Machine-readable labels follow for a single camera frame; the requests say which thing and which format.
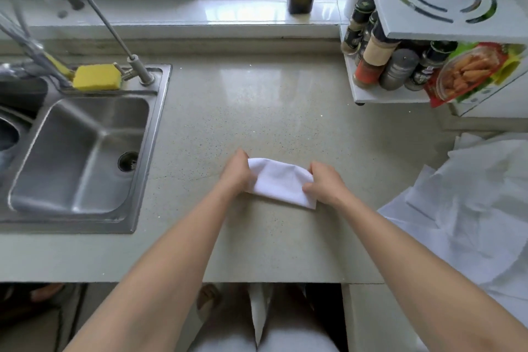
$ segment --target hand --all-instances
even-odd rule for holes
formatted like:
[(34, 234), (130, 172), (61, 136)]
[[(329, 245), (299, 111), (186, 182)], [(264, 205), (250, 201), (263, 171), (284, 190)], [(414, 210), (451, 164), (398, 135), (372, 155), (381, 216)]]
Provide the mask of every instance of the hand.
[(317, 200), (336, 207), (340, 200), (350, 193), (341, 176), (332, 166), (313, 161), (308, 171), (313, 174), (313, 182), (304, 184), (302, 190)]
[(230, 196), (235, 197), (257, 179), (257, 176), (249, 169), (248, 158), (248, 154), (238, 148), (225, 164), (218, 185)]

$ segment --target window sill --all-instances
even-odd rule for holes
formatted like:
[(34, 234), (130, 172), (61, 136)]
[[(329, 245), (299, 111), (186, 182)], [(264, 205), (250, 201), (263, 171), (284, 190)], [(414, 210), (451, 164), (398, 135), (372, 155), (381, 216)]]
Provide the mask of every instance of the window sill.
[[(315, 0), (308, 15), (290, 15), (286, 0), (97, 0), (123, 39), (339, 39), (345, 0)], [(0, 9), (7, 3), (0, 3)], [(59, 19), (43, 2), (24, 12), (39, 40), (110, 39), (89, 6)], [(7, 39), (0, 33), (0, 39)]]

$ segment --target leg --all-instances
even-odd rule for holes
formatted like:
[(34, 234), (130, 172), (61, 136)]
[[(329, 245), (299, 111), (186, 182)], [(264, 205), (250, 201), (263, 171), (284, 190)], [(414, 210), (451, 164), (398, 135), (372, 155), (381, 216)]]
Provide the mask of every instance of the leg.
[(254, 352), (255, 329), (245, 285), (229, 285), (188, 352)]
[(276, 284), (259, 352), (338, 352), (300, 288)]

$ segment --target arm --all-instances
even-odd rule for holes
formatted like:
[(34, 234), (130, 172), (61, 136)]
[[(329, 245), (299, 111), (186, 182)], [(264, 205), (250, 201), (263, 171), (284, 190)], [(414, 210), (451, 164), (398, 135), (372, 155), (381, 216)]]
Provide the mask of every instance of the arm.
[(350, 193), (332, 166), (312, 162), (303, 190), (350, 223), (431, 352), (519, 351), (528, 329), (464, 275)]
[(134, 265), (66, 352), (173, 351), (236, 195), (252, 180), (238, 149), (219, 182)]

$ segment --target person's left hand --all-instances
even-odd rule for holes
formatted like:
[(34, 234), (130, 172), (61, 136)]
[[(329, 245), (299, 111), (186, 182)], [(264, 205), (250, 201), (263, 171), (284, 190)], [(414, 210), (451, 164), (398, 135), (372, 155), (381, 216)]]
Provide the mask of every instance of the person's left hand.
[(219, 186), (235, 197), (257, 179), (251, 172), (248, 165), (248, 154), (238, 148), (229, 158), (222, 174), (220, 175)]

